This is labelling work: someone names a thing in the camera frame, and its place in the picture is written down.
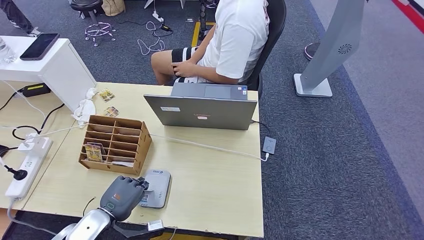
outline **person's hand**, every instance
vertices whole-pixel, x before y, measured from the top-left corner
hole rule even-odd
[[[183,61],[183,62],[174,62],[172,63],[173,71],[175,72],[175,75],[178,77],[195,77],[195,68],[196,64],[191,62],[190,60]]]

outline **robotic arm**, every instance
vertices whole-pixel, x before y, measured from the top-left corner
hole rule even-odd
[[[77,224],[64,228],[52,240],[95,240],[110,227],[128,239],[161,236],[165,231],[162,220],[148,222],[147,228],[141,231],[125,230],[116,225],[131,215],[148,188],[149,183],[143,177],[118,176],[101,197],[99,208],[89,211]]]

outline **black shorts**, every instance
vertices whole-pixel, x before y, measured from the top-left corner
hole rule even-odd
[[[192,58],[195,51],[198,49],[197,46],[195,47],[184,47],[184,48],[177,48],[173,49],[171,52],[172,55],[172,62],[173,63],[180,63],[189,60]],[[177,77],[175,79],[175,83],[208,83],[206,79],[203,79],[201,77]]]

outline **cardboard organizer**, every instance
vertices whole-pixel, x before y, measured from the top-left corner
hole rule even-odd
[[[91,115],[82,143],[79,163],[88,169],[140,175],[152,138],[143,121]],[[102,161],[87,158],[86,143],[100,143],[106,155]],[[112,163],[134,163],[133,167]]]

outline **gray laptop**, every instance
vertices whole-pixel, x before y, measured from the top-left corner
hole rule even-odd
[[[248,87],[245,85],[176,82],[173,85],[171,96],[247,100]]]
[[[144,98],[165,126],[211,129],[249,129],[257,104],[251,100],[206,97],[144,95]]]

